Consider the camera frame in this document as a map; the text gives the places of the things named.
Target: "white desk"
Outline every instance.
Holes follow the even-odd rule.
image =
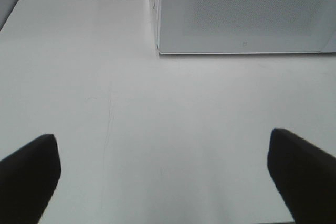
[[[151,0],[20,0],[0,32],[0,158],[54,133],[41,223],[269,223],[273,127],[336,155],[336,59],[159,57]]]

